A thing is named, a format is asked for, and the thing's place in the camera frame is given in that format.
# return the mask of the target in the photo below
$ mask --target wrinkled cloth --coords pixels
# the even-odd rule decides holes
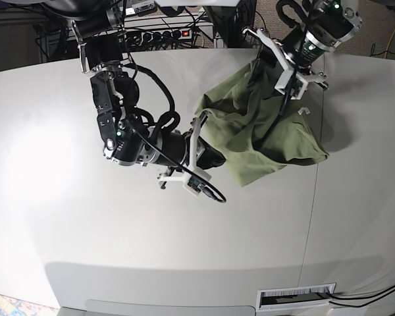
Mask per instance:
[[[248,64],[205,93],[196,115],[208,114],[204,125],[211,145],[226,157],[239,185],[245,186],[287,165],[308,166],[328,158],[315,139],[299,101],[291,101],[274,123],[282,95],[264,71],[253,80],[255,63]]]

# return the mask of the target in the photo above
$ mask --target olive green fabric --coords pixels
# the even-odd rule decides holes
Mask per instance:
[[[226,165],[241,186],[287,165],[314,165],[329,156],[317,143],[299,101],[265,133],[278,115],[282,96],[266,72],[249,84],[254,63],[208,91],[196,115],[209,115],[204,129],[211,144],[226,157]]]

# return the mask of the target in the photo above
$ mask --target white table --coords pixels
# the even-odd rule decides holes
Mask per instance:
[[[168,86],[185,130],[203,93],[254,56],[134,57]],[[210,170],[222,205],[177,184],[160,190],[155,166],[108,163],[78,61],[0,73],[0,293],[79,309],[86,300],[226,306],[255,305],[264,288],[393,284],[395,62],[329,56],[327,74],[331,89],[314,86],[305,101],[326,149],[340,150],[245,188],[225,167]],[[157,117],[165,97],[137,81],[139,106]]]

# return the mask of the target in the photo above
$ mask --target colorful carpet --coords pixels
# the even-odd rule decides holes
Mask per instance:
[[[0,295],[0,316],[57,316],[59,310]]]

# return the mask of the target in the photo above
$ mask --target gray floor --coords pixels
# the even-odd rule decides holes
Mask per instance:
[[[276,2],[276,0],[258,0],[257,10],[265,19],[272,37],[283,38],[290,29],[279,20],[275,11]],[[376,53],[384,51],[395,28],[395,12],[370,0],[360,0],[359,13],[363,18],[363,28],[356,37],[342,44],[338,51],[369,56],[374,43],[376,43]],[[263,25],[258,16],[255,23],[258,27]],[[0,71],[39,63],[40,54],[34,43],[35,38],[31,26],[0,27]],[[395,52],[395,37],[390,50]],[[395,59],[395,55],[388,55],[388,58]]]

